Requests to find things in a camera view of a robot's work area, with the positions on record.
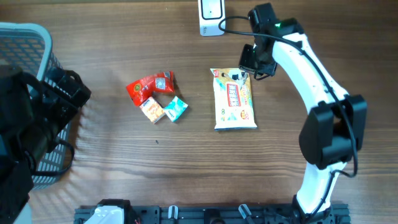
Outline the yellow wet wipes pack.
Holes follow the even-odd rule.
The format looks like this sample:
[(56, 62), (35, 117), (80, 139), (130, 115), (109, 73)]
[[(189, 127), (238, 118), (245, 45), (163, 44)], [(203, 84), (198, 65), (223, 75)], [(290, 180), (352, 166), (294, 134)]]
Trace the yellow wet wipes pack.
[(212, 68), (215, 129), (256, 129), (248, 72), (239, 68)]

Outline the grey plastic mesh basket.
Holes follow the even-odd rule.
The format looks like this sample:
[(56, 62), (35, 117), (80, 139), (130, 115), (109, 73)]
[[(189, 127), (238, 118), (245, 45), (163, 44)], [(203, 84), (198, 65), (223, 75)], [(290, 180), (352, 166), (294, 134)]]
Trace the grey plastic mesh basket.
[[(1, 22), (1, 65), (16, 65), (38, 80), (55, 86), (45, 77), (47, 70), (62, 68), (52, 52), (52, 37), (48, 30), (38, 24)], [(71, 122), (58, 134), (67, 141)], [(58, 145), (53, 152), (46, 153), (39, 162), (38, 171), (56, 171), (63, 167), (66, 147)], [(58, 177), (32, 176), (34, 190), (45, 189), (56, 183)]]

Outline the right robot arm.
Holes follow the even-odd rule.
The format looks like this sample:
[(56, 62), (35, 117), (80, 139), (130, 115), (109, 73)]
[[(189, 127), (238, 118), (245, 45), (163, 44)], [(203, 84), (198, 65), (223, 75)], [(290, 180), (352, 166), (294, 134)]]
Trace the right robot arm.
[(294, 195), (294, 223), (350, 223), (347, 205), (333, 205), (331, 195), (337, 178), (358, 173), (367, 103), (361, 95), (351, 96), (327, 72), (314, 54), (308, 37), (295, 19), (256, 19), (240, 67), (261, 80), (281, 66), (299, 92), (307, 118), (298, 142), (307, 165), (302, 185)]

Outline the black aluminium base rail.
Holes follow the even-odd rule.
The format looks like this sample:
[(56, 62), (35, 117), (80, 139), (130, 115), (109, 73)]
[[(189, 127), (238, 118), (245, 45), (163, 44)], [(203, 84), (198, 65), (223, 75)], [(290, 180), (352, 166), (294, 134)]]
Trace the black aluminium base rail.
[[(243, 218), (238, 207), (178, 207), (177, 218), (169, 218), (169, 208), (159, 206), (131, 207), (135, 219), (128, 223), (249, 223)], [(96, 206), (75, 209), (73, 223), (86, 223), (95, 214)], [(291, 204), (272, 204), (265, 206), (248, 206), (253, 223), (295, 223)], [(333, 204), (329, 214), (322, 220), (309, 223), (350, 224), (351, 217), (347, 204)]]

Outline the orange tissue pack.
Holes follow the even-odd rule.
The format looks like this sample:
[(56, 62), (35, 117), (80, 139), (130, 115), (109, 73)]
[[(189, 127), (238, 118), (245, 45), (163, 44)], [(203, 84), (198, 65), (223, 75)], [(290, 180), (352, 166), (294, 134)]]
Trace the orange tissue pack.
[(151, 96), (139, 107), (152, 123), (158, 122), (159, 119), (165, 116), (163, 107), (161, 107), (160, 104)]

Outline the red snack bag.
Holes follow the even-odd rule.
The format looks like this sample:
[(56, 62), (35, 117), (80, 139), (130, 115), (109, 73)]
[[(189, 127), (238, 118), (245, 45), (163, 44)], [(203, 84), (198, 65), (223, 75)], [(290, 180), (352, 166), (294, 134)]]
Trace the red snack bag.
[(126, 90), (135, 106), (140, 106), (152, 96), (153, 92), (174, 93), (174, 72), (168, 71), (146, 76), (128, 84)]

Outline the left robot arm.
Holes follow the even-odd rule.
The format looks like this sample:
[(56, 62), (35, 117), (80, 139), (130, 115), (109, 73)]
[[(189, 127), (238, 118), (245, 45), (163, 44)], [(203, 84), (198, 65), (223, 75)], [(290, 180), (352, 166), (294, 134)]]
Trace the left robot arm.
[(40, 81), (21, 67), (1, 65), (1, 223), (15, 223), (28, 206), (35, 176), (60, 177), (70, 170), (39, 170), (46, 153), (75, 148), (59, 134), (90, 99), (73, 70), (53, 67)]

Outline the white barcode scanner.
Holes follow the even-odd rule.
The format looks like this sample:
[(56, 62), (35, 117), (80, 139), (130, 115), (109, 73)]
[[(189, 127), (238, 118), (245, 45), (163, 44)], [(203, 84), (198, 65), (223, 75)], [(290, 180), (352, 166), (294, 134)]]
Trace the white barcode scanner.
[(204, 37), (223, 35), (219, 23), (225, 18), (224, 0), (198, 0), (200, 34)]

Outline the green tissue pack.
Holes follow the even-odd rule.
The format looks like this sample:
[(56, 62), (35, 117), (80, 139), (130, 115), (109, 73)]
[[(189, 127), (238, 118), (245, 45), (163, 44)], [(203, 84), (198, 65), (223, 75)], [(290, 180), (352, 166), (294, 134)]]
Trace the green tissue pack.
[(174, 99), (164, 108), (164, 112), (171, 122), (175, 122), (187, 108), (188, 104), (175, 96)]

